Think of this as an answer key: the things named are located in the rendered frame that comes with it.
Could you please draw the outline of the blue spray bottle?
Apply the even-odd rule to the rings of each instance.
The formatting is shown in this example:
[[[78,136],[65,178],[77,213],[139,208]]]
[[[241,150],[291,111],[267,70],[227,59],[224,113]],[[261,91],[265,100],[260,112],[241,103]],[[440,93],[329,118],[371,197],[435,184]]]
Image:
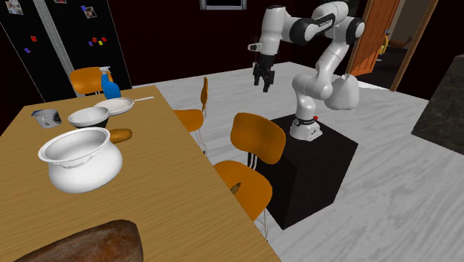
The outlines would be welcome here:
[[[120,98],[121,93],[118,84],[109,79],[109,66],[99,67],[101,75],[101,87],[107,100]]]

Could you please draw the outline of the wooden table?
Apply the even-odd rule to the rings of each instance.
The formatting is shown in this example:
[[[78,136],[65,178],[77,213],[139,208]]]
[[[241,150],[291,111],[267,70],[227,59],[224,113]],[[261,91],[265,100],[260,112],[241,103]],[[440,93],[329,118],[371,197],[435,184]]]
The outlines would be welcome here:
[[[109,128],[128,128],[123,167],[84,194],[57,190],[40,147],[71,130],[44,129],[25,106],[0,135],[0,262],[111,220],[136,224],[144,262],[280,262],[230,189],[154,86]]]

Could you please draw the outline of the small brown bread roll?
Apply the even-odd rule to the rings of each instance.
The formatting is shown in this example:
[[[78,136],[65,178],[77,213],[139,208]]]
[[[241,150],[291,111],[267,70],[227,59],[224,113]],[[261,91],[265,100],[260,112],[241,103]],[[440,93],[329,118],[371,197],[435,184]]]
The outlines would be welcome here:
[[[130,129],[113,129],[110,130],[110,141],[113,144],[127,141],[132,137],[132,131]]]

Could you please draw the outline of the orange chair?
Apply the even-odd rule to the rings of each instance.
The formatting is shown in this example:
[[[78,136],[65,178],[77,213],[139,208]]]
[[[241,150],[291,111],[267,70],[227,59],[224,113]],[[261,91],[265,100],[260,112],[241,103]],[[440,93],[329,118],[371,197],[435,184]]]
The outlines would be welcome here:
[[[70,81],[77,93],[88,95],[103,90],[101,76],[99,67],[81,68],[70,73]]]
[[[235,148],[247,152],[251,161],[259,159],[266,164],[276,164],[283,154],[286,134],[267,118],[239,112],[233,120],[231,143]],[[259,215],[265,215],[273,189],[253,164],[226,160],[215,164],[214,169],[254,222],[258,221]]]
[[[204,77],[202,92],[200,95],[201,109],[179,109],[174,110],[178,119],[182,122],[188,132],[194,132],[197,138],[197,144],[203,154],[207,154],[207,147],[202,141],[201,128],[207,117],[207,99],[208,99],[208,79]]]

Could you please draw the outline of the black fridge with magnets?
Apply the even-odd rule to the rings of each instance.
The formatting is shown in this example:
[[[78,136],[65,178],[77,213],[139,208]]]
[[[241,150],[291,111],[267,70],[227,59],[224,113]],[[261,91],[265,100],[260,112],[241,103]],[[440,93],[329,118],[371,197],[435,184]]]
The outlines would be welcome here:
[[[108,0],[0,0],[0,25],[44,102],[75,98],[71,72],[108,66],[132,84]]]

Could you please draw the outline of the black robot stand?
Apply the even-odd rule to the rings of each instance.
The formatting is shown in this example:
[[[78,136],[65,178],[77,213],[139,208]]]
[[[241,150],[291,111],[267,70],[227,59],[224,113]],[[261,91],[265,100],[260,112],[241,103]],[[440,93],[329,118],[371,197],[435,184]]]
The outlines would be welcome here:
[[[297,140],[289,135],[293,120],[293,115],[272,120],[286,134],[283,154],[276,164],[258,159],[256,166],[271,183],[267,210],[282,230],[335,201],[358,148],[358,143],[324,124],[314,141]]]

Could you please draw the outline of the large white pot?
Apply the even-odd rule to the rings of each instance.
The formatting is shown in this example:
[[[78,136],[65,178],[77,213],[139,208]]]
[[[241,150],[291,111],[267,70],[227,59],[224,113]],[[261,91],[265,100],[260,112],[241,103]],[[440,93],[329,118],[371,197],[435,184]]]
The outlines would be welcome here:
[[[38,157],[48,163],[51,183],[60,191],[81,194],[93,191],[118,175],[123,165],[110,132],[86,127],[58,135],[45,143]]]

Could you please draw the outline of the white frying pan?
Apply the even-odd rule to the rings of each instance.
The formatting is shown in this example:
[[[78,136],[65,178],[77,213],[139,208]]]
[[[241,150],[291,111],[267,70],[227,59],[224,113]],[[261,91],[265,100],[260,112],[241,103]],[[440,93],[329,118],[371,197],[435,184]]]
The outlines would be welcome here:
[[[113,98],[101,101],[97,103],[96,106],[107,108],[109,110],[109,114],[111,116],[115,116],[128,112],[135,105],[136,102],[149,99],[153,99],[153,96],[138,98],[135,100],[130,98]]]

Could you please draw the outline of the dark stone counter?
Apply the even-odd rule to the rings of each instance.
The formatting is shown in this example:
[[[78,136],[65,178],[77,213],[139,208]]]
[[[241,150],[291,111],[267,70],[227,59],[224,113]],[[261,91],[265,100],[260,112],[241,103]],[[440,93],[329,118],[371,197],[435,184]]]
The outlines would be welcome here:
[[[411,134],[464,155],[464,54],[450,64]]]

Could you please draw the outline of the orange door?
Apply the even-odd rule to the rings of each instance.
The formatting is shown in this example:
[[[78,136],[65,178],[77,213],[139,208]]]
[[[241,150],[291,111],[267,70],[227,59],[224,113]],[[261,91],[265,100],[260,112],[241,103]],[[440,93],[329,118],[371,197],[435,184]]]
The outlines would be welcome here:
[[[400,0],[368,0],[363,20],[365,29],[352,50],[347,73],[354,76],[371,73],[378,52],[390,28]]]

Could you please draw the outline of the grey mug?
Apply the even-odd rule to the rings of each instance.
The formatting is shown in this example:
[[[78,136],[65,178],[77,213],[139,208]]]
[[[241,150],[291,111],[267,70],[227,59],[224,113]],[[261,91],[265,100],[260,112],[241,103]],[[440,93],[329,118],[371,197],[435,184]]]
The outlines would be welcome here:
[[[56,109],[36,110],[31,116],[45,129],[57,127],[62,123],[61,117]]]

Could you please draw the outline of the large brown bread loaf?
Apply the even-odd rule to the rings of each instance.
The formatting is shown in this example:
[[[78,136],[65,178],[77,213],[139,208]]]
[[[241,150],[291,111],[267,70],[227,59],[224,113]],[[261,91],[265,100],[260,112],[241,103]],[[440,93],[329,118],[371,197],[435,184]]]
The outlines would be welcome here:
[[[113,220],[30,252],[14,262],[144,262],[138,227]]]

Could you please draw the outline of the white bowl with dark base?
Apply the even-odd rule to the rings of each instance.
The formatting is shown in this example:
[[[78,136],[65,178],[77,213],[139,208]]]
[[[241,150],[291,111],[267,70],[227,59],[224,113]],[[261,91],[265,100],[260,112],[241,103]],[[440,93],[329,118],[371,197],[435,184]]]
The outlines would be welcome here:
[[[102,127],[109,120],[109,110],[106,107],[93,106],[72,113],[68,121],[76,128]]]

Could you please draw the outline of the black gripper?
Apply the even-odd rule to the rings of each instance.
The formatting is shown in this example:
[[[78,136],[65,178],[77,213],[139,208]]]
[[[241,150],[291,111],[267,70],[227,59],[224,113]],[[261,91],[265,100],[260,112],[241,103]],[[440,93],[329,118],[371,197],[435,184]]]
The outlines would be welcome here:
[[[274,58],[274,55],[258,54],[257,61],[254,64],[254,85],[258,86],[262,77],[264,80],[264,92],[268,92],[269,87],[274,83],[275,71],[271,70],[274,65]]]

